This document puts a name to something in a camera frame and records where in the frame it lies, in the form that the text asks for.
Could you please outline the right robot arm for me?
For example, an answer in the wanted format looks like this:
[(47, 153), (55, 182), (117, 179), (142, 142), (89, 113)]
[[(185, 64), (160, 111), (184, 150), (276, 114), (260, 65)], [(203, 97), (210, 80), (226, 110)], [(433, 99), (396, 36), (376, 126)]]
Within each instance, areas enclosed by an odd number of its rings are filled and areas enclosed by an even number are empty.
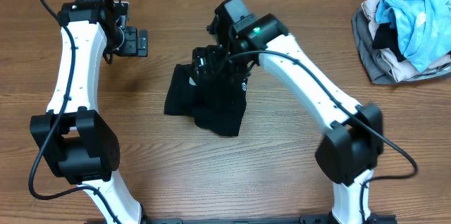
[(315, 159), (333, 183), (329, 223), (371, 223), (369, 181), (383, 151), (382, 115), (335, 86), (274, 15), (257, 17), (243, 0), (225, 0), (207, 30), (214, 45), (192, 54), (192, 82), (212, 108), (234, 107), (253, 65), (283, 83), (316, 121), (323, 139)]

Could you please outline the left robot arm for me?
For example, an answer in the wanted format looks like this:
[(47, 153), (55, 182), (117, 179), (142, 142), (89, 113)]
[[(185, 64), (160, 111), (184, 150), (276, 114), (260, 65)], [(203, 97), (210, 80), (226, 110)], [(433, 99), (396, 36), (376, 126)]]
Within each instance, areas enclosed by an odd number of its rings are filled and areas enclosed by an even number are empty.
[(75, 0), (54, 14), (62, 38), (58, 79), (46, 113), (30, 121), (37, 160), (71, 192), (87, 193), (107, 223), (146, 221), (119, 173), (118, 138), (97, 100), (102, 62), (148, 54), (148, 33), (127, 25), (128, 10), (123, 0)]

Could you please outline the black t-shirt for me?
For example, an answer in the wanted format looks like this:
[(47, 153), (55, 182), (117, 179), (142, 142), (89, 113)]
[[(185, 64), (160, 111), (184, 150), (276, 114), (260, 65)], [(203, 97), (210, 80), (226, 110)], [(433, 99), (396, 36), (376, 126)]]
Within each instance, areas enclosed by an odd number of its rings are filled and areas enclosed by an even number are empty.
[(163, 113), (189, 116), (197, 127), (220, 136), (237, 137), (247, 106), (247, 79), (199, 82), (191, 73), (190, 64), (175, 66)]

